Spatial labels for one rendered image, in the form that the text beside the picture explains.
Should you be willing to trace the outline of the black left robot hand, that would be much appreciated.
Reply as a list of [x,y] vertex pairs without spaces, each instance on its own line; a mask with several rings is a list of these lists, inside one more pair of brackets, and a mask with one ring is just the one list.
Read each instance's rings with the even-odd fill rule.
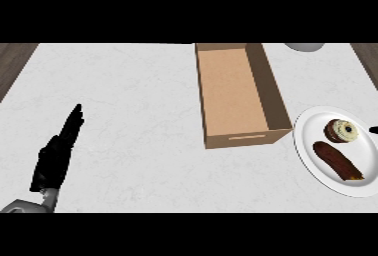
[[60,189],[82,123],[81,105],[77,105],[66,118],[60,133],[51,137],[47,145],[40,149],[29,186],[31,192],[40,192],[49,188]]

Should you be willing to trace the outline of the chocolate cupcake with cream frosting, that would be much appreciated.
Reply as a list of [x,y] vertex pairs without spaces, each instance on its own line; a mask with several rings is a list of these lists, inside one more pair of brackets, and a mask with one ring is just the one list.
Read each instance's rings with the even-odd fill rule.
[[348,143],[353,142],[359,137],[357,128],[353,125],[351,122],[341,120],[341,119],[332,119],[325,128],[323,133],[326,138],[333,143]]

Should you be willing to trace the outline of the white oval plate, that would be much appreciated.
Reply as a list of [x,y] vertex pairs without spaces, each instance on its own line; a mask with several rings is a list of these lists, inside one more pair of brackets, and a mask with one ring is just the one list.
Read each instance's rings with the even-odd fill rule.
[[378,194],[378,135],[351,113],[331,106],[307,109],[295,121],[294,142],[326,187],[351,197]]

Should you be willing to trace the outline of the brown cardboard box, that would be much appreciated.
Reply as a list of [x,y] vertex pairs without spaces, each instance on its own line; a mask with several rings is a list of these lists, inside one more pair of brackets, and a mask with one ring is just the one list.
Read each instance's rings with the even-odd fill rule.
[[196,43],[207,149],[273,144],[292,123],[261,43]]

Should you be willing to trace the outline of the dark brown pastry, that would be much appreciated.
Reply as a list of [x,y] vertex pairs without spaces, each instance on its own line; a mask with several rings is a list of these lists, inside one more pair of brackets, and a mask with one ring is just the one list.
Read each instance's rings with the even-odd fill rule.
[[363,174],[344,154],[326,142],[313,143],[313,151],[322,161],[332,168],[342,181],[363,180]]

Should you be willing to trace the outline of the pale grey round object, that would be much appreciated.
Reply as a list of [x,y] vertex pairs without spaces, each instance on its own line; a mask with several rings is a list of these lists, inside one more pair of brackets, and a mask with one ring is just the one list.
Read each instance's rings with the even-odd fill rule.
[[286,43],[286,46],[300,52],[314,52],[323,47],[323,43]]

